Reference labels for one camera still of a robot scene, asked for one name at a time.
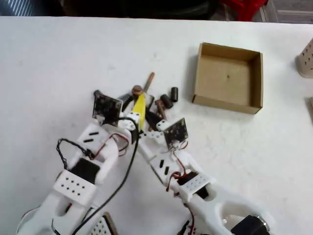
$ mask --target yellow object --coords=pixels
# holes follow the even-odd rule
[[[139,128],[142,129],[145,123],[146,116],[146,100],[144,93],[139,95],[137,102],[134,105],[133,112],[140,113]]]

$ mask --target white table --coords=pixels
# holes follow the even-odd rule
[[[312,31],[299,24],[1,17],[0,233],[14,234],[22,214],[49,193],[62,170],[57,139],[75,140],[88,124],[92,92],[117,97],[154,71],[149,93],[179,87],[180,100],[167,115],[186,118],[188,151],[204,171],[264,205],[291,234],[311,234],[313,126],[305,99],[313,80],[298,75],[294,58]],[[264,54],[264,107],[257,115],[190,103],[201,42]],[[99,203],[129,159],[119,160]],[[176,234],[189,217],[139,155],[107,208],[121,235]]]

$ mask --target red wire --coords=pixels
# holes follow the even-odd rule
[[[122,149],[119,149],[119,150],[118,150],[119,152],[125,150],[125,149],[128,147],[129,141],[128,141],[128,139],[127,139],[125,136],[121,135],[120,133],[112,133],[112,134],[108,137],[108,139],[102,144],[102,146],[99,148],[99,150],[94,154],[94,157],[97,157],[97,156],[98,156],[98,154],[100,153],[100,151],[101,151],[101,150],[104,148],[104,146],[106,145],[107,141],[108,141],[110,138],[112,138],[114,135],[119,136],[120,138],[124,139],[124,140],[127,142],[127,144],[126,144],[125,147],[123,147]]]
[[[183,148],[180,148],[179,150],[185,149],[188,146],[188,141],[186,141],[186,145]]]
[[[174,171],[171,176],[170,176],[170,179],[168,181],[168,185],[167,185],[167,188],[166,188],[166,191],[168,192],[170,190],[170,183],[171,183],[171,179],[174,177],[174,179],[181,179],[181,178],[184,178],[187,174],[186,174],[186,168],[184,167],[184,165],[182,164],[182,162],[180,161],[180,159],[176,156],[175,154],[175,151],[173,151],[173,154],[174,156],[177,158],[177,161],[179,162],[179,164],[181,165],[181,167],[183,168],[184,170],[184,173],[183,175],[181,175],[181,172],[179,171]]]
[[[190,232],[189,232],[189,235],[192,235],[192,233],[194,231],[194,227],[195,227],[195,216],[187,204],[184,204],[184,206],[186,206],[188,208],[188,210],[190,211],[191,217],[192,217],[192,222],[191,222]]]

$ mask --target cardboard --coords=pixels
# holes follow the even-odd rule
[[[263,106],[262,53],[200,44],[192,102],[247,114],[257,113]]]

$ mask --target small black cylinder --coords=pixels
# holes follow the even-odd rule
[[[166,95],[166,94],[161,95],[161,100],[163,101],[164,106],[167,109],[170,109],[173,107],[173,103],[172,103],[171,99],[168,97],[168,95]]]
[[[171,88],[171,101],[172,102],[178,101],[178,88],[177,87]]]

